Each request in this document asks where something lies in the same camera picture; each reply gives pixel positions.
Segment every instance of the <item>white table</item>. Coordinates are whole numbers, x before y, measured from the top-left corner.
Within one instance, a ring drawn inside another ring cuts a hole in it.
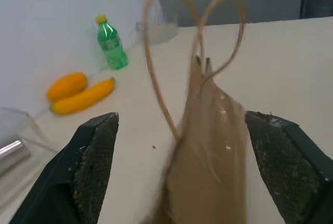
[[[205,54],[217,68],[235,44],[237,25],[209,26]],[[185,103],[191,42],[196,29],[181,28],[170,42],[151,48],[166,104],[178,123]],[[232,65],[215,78],[217,84],[250,110],[270,111],[297,122],[317,145],[333,157],[333,18],[249,24]],[[90,83],[114,76],[116,89],[99,104],[74,115],[46,112],[37,119],[44,133],[63,148],[77,127],[92,117],[117,111],[119,131],[108,190],[99,223],[136,224],[154,199],[171,133],[153,93],[143,48],[129,51],[130,65],[104,71]],[[248,145],[248,224],[282,224],[260,178]]]

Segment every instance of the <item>yellow zucchini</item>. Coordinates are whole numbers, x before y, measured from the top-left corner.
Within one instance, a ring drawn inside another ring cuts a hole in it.
[[[87,77],[83,73],[68,74],[56,81],[46,96],[52,102],[70,97],[87,87]]]
[[[112,92],[113,88],[114,78],[99,82],[79,94],[55,102],[51,106],[51,111],[55,114],[65,115],[83,110],[102,100]]]

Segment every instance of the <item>translucent plastic bag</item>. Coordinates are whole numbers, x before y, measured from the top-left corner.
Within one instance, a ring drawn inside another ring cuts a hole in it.
[[[158,201],[145,223],[153,224],[244,224],[246,223],[246,141],[249,133],[242,106],[217,87],[213,76],[235,57],[243,36],[245,14],[239,7],[241,24],[230,59],[213,72],[203,57],[202,29],[218,3],[213,0],[199,24],[190,65],[188,95],[178,134],[166,108],[153,71],[148,46],[149,7],[144,9],[144,41],[148,70],[157,99],[176,140],[167,164]],[[196,13],[190,0],[183,0]],[[195,55],[200,42],[201,59]]]

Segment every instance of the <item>yellow bottle cap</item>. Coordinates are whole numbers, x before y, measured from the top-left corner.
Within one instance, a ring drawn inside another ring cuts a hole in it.
[[[105,14],[100,14],[95,18],[95,22],[99,25],[102,22],[106,22],[108,19]]]

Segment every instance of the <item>glass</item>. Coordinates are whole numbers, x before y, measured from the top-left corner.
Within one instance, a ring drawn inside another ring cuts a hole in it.
[[[159,10],[149,23],[149,44],[159,44],[173,39],[179,31],[178,14],[167,8]],[[142,22],[136,25],[138,32],[143,29]]]
[[[46,164],[58,152],[32,117],[0,108],[0,215],[9,223]]]

